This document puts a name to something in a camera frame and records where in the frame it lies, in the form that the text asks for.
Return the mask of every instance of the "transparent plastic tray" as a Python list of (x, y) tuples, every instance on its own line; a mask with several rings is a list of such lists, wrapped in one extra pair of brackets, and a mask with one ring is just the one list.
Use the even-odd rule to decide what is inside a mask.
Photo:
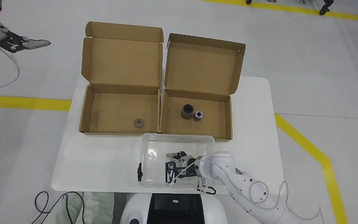
[[(214, 152), (212, 136), (180, 136), (175, 134), (144, 134), (142, 136), (142, 186), (168, 187), (166, 183), (167, 153), (186, 152), (194, 158)], [(197, 176), (177, 179), (172, 188), (197, 186)]]

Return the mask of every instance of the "floor marking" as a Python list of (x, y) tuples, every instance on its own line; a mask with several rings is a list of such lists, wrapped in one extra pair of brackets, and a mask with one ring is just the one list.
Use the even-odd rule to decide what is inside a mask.
[[(71, 100), (0, 96), (0, 108), (69, 111), (70, 106)], [(275, 114), (275, 119), (279, 128), (321, 164), (336, 222), (347, 224), (348, 220), (331, 160), (279, 114)]]
[[(272, 3), (262, 3), (262, 2), (252, 2), (251, 4), (246, 4), (245, 0), (202, 0), (204, 2), (213, 2), (213, 3), (223, 3), (223, 4), (233, 4), (236, 6), (245, 6), (245, 7), (253, 7), (253, 8), (263, 8), (266, 10), (275, 10), (275, 11), (284, 11), (284, 12), (293, 12), (293, 13), (301, 13), (308, 15), (320, 16), (318, 14), (318, 10), (314, 10), (311, 8), (303, 8), (303, 7), (294, 7), (294, 6), (283, 6), (279, 4)], [(358, 20), (358, 15), (348, 14), (348, 13), (340, 13), (340, 12), (327, 12), (325, 17), (334, 17), (334, 18), (342, 18), (346, 20)]]
[(69, 111), (71, 100), (0, 96), (0, 108)]
[(275, 119), (279, 128), (321, 164), (336, 222), (347, 224), (348, 220), (331, 160), (279, 114), (275, 114)]

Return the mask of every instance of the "black cable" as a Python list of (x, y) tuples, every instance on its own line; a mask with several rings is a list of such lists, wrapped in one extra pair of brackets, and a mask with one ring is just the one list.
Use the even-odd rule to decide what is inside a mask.
[[(43, 210), (39, 210), (39, 208), (37, 207), (37, 198), (38, 198), (42, 193), (45, 193), (45, 194), (46, 194), (47, 200), (46, 200), (46, 204), (45, 204)], [(60, 201), (60, 199), (61, 199), (62, 197), (64, 197), (64, 196), (66, 196), (66, 211), (67, 211), (67, 215), (68, 215), (68, 218), (69, 218), (71, 224), (73, 224), (72, 219), (71, 219), (71, 216), (70, 216), (70, 214), (69, 214), (69, 210), (68, 210), (68, 194), (69, 194), (69, 193), (75, 193), (76, 195), (78, 195), (78, 196), (80, 197), (80, 199), (81, 199), (81, 201), (82, 201), (82, 204), (83, 204), (83, 209), (82, 209), (82, 223), (85, 224), (85, 223), (84, 223), (84, 200), (83, 200), (83, 198), (82, 198), (82, 196), (81, 196), (80, 194), (78, 194), (77, 192), (66, 192), (66, 193), (62, 194), (62, 195), (57, 199), (57, 201), (54, 203), (54, 205), (50, 208), (50, 210), (49, 210), (48, 212), (45, 212), (45, 209), (46, 209), (46, 207), (47, 207), (47, 205), (48, 205), (48, 203), (49, 203), (49, 198), (50, 198), (50, 197), (49, 197), (49, 193), (47, 193), (47, 192), (45, 192), (45, 191), (40, 192), (40, 193), (37, 194), (36, 197), (35, 197), (35, 208), (36, 208), (37, 211), (40, 212), (40, 214), (39, 214), (39, 216), (38, 216), (31, 224), (34, 224), (34, 223), (40, 218), (40, 216), (41, 216), (42, 214), (46, 214), (46, 216), (45, 216), (45, 218), (42, 220), (41, 224), (44, 223), (44, 221), (46, 220), (47, 216), (51, 213), (52, 209), (53, 209), (53, 208), (55, 207), (55, 205)]]
[(213, 192), (205, 192), (205, 191), (203, 191), (203, 190), (201, 190), (201, 189), (199, 189), (199, 188), (196, 188), (196, 190), (197, 190), (198, 192), (202, 192), (202, 193), (205, 193), (205, 194), (211, 194), (211, 195), (215, 195), (215, 194), (216, 194), (215, 188), (213, 188), (212, 186), (209, 186), (208, 188), (211, 189), (211, 190), (213, 190)]
[(69, 222), (71, 224), (73, 224), (72, 219), (71, 219), (71, 215), (69, 214), (69, 210), (68, 210), (68, 197), (66, 197), (66, 212), (67, 212), (67, 215), (68, 215), (68, 218), (69, 218)]

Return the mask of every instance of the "cardboard box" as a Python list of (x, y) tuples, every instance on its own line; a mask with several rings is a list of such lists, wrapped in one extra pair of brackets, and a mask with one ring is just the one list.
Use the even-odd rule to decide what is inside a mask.
[[(170, 34), (159, 132), (233, 138), (230, 95), (235, 93), (245, 45)], [(180, 115), (185, 104), (203, 112), (200, 121)]]
[[(89, 22), (82, 76), (89, 81), (79, 131), (143, 134), (159, 130), (163, 30)], [(137, 128), (136, 119), (144, 125)]]

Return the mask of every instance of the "cable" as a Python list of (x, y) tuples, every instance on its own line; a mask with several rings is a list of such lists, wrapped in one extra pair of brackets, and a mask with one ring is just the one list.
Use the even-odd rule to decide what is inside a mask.
[(192, 164), (188, 165), (185, 169), (183, 169), (183, 170), (169, 183), (169, 187), (171, 187), (171, 186), (175, 183), (176, 179), (177, 179), (183, 172), (185, 172), (187, 169), (189, 169), (189, 167), (191, 167), (191, 166), (194, 165), (194, 164), (197, 164), (197, 163), (200, 162), (200, 161), (201, 161), (201, 160), (195, 161), (195, 162), (193, 162)]
[[(45, 194), (46, 194), (47, 200), (46, 200), (46, 203), (45, 203), (44, 208), (43, 208), (42, 210), (39, 210), (39, 208), (38, 208), (38, 206), (37, 206), (37, 198), (38, 198), (42, 193), (45, 193)], [(31, 224), (34, 224), (34, 223), (40, 218), (40, 216), (41, 216), (42, 214), (46, 214), (46, 216), (45, 216), (45, 218), (42, 220), (41, 224), (44, 223), (44, 221), (46, 220), (47, 216), (51, 213), (52, 209), (55, 207), (55, 205), (60, 201), (60, 199), (61, 199), (62, 197), (66, 197), (66, 211), (67, 211), (67, 215), (68, 215), (68, 218), (69, 218), (70, 223), (73, 224), (72, 219), (71, 219), (71, 215), (69, 214), (69, 210), (68, 210), (68, 194), (69, 194), (69, 193), (75, 193), (76, 195), (78, 195), (78, 196), (80, 197), (80, 199), (81, 199), (81, 201), (82, 201), (82, 204), (83, 204), (83, 209), (82, 209), (82, 223), (85, 224), (85, 223), (84, 223), (84, 200), (83, 200), (83, 198), (82, 198), (82, 196), (81, 196), (80, 194), (78, 194), (77, 192), (66, 192), (66, 193), (62, 194), (62, 195), (57, 199), (57, 201), (55, 202), (55, 204), (50, 208), (50, 210), (49, 210), (48, 212), (45, 212), (45, 209), (46, 209), (46, 207), (47, 207), (47, 204), (49, 203), (49, 198), (50, 198), (50, 197), (49, 197), (49, 193), (48, 193), (48, 192), (45, 192), (45, 191), (38, 193), (38, 194), (36, 195), (36, 197), (35, 197), (35, 208), (36, 208), (37, 211), (40, 212), (40, 214), (37, 216), (37, 218), (36, 218)]]
[[(171, 187), (171, 186), (175, 183), (175, 180), (176, 180), (183, 172), (185, 172), (190, 166), (192, 166), (192, 165), (194, 165), (194, 164), (196, 164), (196, 163), (198, 163), (198, 162), (200, 162), (200, 161), (201, 161), (201, 160), (195, 161), (195, 162), (193, 162), (192, 164), (190, 164), (187, 168), (183, 169), (183, 170), (172, 180), (172, 182), (169, 183), (169, 187)], [(235, 185), (233, 184), (233, 182), (230, 180), (229, 175), (225, 172), (225, 170), (224, 170), (223, 168), (221, 168), (219, 165), (217, 165), (217, 164), (215, 164), (215, 163), (213, 163), (213, 162), (211, 162), (211, 161), (207, 161), (207, 162), (209, 162), (209, 163), (211, 163), (211, 164), (217, 166), (218, 168), (220, 168), (220, 169), (226, 174), (226, 176), (228, 177), (228, 179), (229, 179), (229, 181), (231, 182), (231, 184), (232, 184), (233, 186), (235, 186)], [(254, 202), (254, 201), (252, 200), (252, 197), (251, 197), (251, 188), (252, 188), (252, 186), (253, 186), (255, 183), (262, 183), (263, 185), (265, 185), (266, 190), (267, 190), (267, 197), (265, 198), (265, 200), (261, 201), (260, 203), (265, 202), (265, 201), (268, 199), (268, 197), (269, 197), (269, 188), (268, 188), (267, 184), (265, 184), (265, 183), (262, 182), (262, 181), (255, 181), (254, 183), (252, 183), (252, 184), (250, 185), (250, 187), (249, 187), (249, 192), (248, 192), (250, 198), (245, 197), (245, 195), (243, 195), (241, 192), (239, 192), (239, 193), (240, 193), (246, 200), (248, 200), (249, 202), (251, 202), (252, 204), (258, 205), (259, 203)], [(323, 215), (322, 215), (322, 209), (321, 209), (320, 206), (319, 206), (319, 209), (318, 209), (317, 214), (316, 214), (315, 216), (313, 216), (312, 218), (302, 218), (302, 217), (298, 216), (294, 211), (292, 211), (292, 209), (288, 206), (289, 186), (288, 186), (286, 180), (284, 180), (284, 181), (281, 183), (281, 186), (280, 186), (280, 189), (279, 189), (278, 199), (277, 199), (277, 201), (276, 201), (275, 206), (273, 206), (273, 207), (271, 207), (271, 208), (263, 208), (263, 207), (260, 207), (260, 209), (263, 209), (263, 210), (272, 210), (272, 209), (274, 209), (274, 208), (276, 208), (276, 207), (278, 206), (278, 204), (279, 204), (279, 202), (280, 202), (280, 195), (281, 195), (282, 186), (283, 186), (284, 184), (286, 185), (286, 189), (287, 189), (286, 207), (289, 209), (290, 212), (292, 212), (297, 218), (300, 218), (301, 220), (305, 220), (305, 221), (313, 220), (313, 219), (315, 219), (316, 217), (318, 217), (319, 214), (321, 214), (322, 222), (323, 222), (323, 224), (325, 224), (325, 223), (324, 223), (324, 219), (323, 219)]]
[(17, 60), (15, 58), (15, 56), (13, 54), (7, 54), (3, 49), (0, 48), (0, 50), (12, 61), (12, 63), (16, 66), (17, 68), (17, 76), (14, 80), (12, 80), (11, 82), (9, 82), (8, 84), (5, 84), (5, 85), (1, 85), (0, 88), (2, 87), (5, 87), (5, 86), (8, 86), (8, 85), (11, 85), (13, 84), (20, 76), (20, 68), (18, 67), (18, 63), (17, 63)]
[[(213, 163), (213, 162), (211, 162), (211, 163), (212, 163), (213, 165), (217, 166), (218, 168), (220, 168), (220, 169), (226, 174), (226, 176), (228, 177), (228, 179), (229, 179), (229, 181), (231, 182), (231, 184), (232, 184), (233, 186), (235, 186), (235, 185), (233, 184), (233, 182), (230, 180), (229, 175), (225, 172), (225, 170), (224, 170), (223, 168), (221, 168), (219, 165), (217, 165), (217, 164), (215, 164), (215, 163)], [(259, 203), (256, 203), (256, 202), (254, 202), (253, 200), (251, 200), (251, 187), (252, 187), (252, 185), (255, 184), (255, 183), (263, 183), (263, 184), (266, 186), (266, 189), (267, 189), (267, 197), (266, 197), (266, 199), (267, 199), (267, 198), (269, 197), (269, 188), (268, 188), (267, 185), (266, 185), (264, 182), (262, 182), (262, 181), (255, 181), (254, 183), (252, 183), (252, 184), (250, 185), (250, 187), (249, 187), (249, 197), (250, 197), (250, 199), (247, 198), (247, 197), (245, 197), (245, 195), (243, 195), (241, 192), (239, 192), (239, 193), (240, 193), (241, 196), (243, 196), (246, 200), (248, 200), (249, 202), (251, 202), (251, 203), (254, 204), (254, 205), (257, 205), (257, 204), (259, 204)], [(323, 219), (323, 215), (322, 215), (322, 209), (321, 209), (320, 206), (319, 206), (319, 208), (318, 208), (317, 214), (316, 214), (315, 216), (313, 216), (312, 218), (302, 218), (302, 217), (298, 216), (294, 211), (292, 211), (292, 209), (291, 209), (291, 208), (289, 207), (289, 205), (288, 205), (289, 186), (288, 186), (286, 180), (284, 180), (284, 181), (281, 183), (281, 186), (280, 186), (280, 189), (279, 189), (278, 199), (277, 199), (277, 201), (276, 201), (275, 206), (273, 206), (273, 207), (271, 207), (271, 208), (263, 208), (263, 207), (260, 206), (260, 209), (263, 209), (263, 210), (272, 210), (272, 209), (274, 209), (274, 208), (277, 207), (277, 205), (279, 204), (279, 201), (280, 201), (280, 195), (281, 195), (282, 186), (283, 186), (284, 184), (286, 185), (286, 189), (287, 189), (287, 195), (286, 195), (286, 201), (285, 201), (286, 207), (288, 208), (288, 210), (289, 210), (290, 212), (292, 212), (292, 214), (294, 214), (297, 218), (300, 218), (301, 220), (305, 220), (305, 221), (313, 220), (313, 219), (317, 218), (318, 215), (320, 214), (320, 215), (321, 215), (322, 222), (323, 222), (323, 224), (325, 224), (325, 223), (324, 223), (324, 219)]]

